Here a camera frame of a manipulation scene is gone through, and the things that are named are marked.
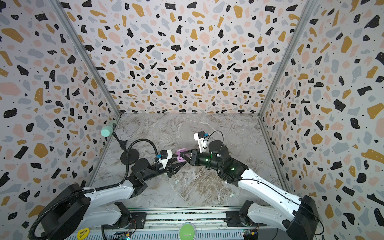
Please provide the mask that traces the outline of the pink earbud charging case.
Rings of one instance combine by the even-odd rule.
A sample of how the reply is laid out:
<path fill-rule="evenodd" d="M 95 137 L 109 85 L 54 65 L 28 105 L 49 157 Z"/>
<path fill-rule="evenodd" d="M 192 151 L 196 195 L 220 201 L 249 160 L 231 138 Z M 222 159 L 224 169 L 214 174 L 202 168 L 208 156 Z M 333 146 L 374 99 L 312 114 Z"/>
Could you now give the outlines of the pink earbud charging case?
<path fill-rule="evenodd" d="M 181 157 L 181 153 L 187 151 L 188 149 L 187 148 L 182 148 L 182 149 L 179 149 L 177 150 L 177 161 L 179 163 L 183 163 L 183 162 L 186 162 L 186 160 L 184 160 L 182 157 Z"/>

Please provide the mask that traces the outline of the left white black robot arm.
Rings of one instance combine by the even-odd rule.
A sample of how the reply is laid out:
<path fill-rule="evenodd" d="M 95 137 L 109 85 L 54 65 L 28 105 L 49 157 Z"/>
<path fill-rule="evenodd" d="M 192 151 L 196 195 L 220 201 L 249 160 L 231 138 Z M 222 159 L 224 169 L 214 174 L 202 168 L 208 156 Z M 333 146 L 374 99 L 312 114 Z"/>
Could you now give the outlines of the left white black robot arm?
<path fill-rule="evenodd" d="M 160 175 L 171 177 L 183 166 L 177 159 L 160 160 L 153 165 L 139 159 L 124 183 L 98 188 L 82 188 L 78 184 L 66 187 L 40 213 L 32 224 L 31 240 L 64 240 L 78 230 L 97 226 L 126 227 L 132 214 L 123 204 L 146 188 L 146 180 Z"/>

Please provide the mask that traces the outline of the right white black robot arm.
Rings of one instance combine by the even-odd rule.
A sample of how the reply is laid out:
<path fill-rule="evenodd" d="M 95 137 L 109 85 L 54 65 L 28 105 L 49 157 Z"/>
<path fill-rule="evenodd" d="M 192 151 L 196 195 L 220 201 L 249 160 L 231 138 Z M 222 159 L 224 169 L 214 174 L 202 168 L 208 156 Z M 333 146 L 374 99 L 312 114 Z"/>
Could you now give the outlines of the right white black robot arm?
<path fill-rule="evenodd" d="M 314 199 L 290 194 L 261 178 L 247 165 L 232 158 L 222 141 L 209 143 L 206 152 L 193 149 L 181 152 L 180 156 L 191 166 L 217 171 L 226 183 L 268 203 L 265 207 L 247 200 L 238 212 L 227 212 L 229 227 L 265 224 L 286 232 L 292 240 L 312 240 L 317 234 L 321 221 Z"/>

